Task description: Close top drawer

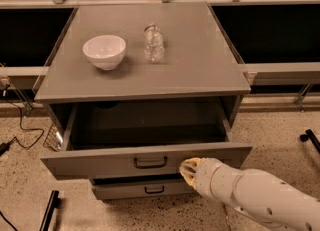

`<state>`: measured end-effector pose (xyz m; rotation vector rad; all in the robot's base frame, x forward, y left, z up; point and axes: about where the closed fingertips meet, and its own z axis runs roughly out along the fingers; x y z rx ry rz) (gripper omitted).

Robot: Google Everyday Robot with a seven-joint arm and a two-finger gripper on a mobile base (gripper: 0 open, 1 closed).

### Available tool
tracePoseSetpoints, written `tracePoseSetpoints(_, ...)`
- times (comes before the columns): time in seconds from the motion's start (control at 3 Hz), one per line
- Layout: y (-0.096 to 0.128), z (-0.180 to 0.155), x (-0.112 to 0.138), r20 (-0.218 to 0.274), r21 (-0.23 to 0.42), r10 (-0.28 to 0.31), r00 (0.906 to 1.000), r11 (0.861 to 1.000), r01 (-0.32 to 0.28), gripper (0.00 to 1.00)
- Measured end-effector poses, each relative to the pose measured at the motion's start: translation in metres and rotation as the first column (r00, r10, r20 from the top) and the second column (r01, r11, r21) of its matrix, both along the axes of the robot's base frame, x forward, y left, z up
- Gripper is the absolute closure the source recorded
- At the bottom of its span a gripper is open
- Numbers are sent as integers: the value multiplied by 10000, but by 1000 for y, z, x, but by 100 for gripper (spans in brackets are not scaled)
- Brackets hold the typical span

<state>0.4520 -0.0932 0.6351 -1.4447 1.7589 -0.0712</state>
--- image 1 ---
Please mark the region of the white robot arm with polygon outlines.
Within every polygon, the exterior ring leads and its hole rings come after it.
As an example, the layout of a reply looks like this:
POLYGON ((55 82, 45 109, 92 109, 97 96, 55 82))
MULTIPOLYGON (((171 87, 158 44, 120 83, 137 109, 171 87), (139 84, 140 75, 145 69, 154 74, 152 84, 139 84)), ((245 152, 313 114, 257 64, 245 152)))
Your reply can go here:
POLYGON ((320 201, 260 169, 239 170, 215 158, 180 164, 186 183, 271 231, 320 231, 320 201))

